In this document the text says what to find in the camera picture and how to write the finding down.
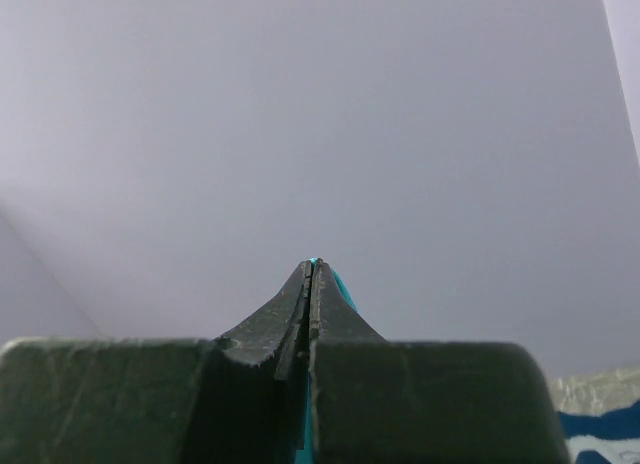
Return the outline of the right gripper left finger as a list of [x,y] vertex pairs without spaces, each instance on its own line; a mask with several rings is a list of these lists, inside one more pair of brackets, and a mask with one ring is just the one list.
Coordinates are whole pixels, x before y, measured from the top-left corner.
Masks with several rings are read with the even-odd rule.
[[312,265],[214,339],[31,337],[1,350],[5,463],[291,463]]

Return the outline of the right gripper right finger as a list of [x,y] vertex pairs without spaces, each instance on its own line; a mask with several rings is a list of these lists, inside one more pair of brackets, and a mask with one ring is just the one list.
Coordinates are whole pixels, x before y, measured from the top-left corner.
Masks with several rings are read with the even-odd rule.
[[566,463],[531,354],[513,343],[397,342],[312,263],[310,415],[318,463]]

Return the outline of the teal t shirt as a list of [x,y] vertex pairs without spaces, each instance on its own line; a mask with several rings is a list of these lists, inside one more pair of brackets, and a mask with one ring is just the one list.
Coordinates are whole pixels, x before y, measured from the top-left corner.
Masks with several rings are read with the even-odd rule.
[[[341,276],[335,271],[332,271],[333,277],[340,290],[342,298],[347,304],[358,313],[358,307],[353,301],[353,298],[343,282]],[[312,415],[311,415],[311,381],[309,379],[310,374],[307,374],[307,396],[305,402],[305,422],[304,422],[304,434],[303,434],[303,447],[298,449],[295,454],[295,464],[313,464],[313,436],[312,436]]]

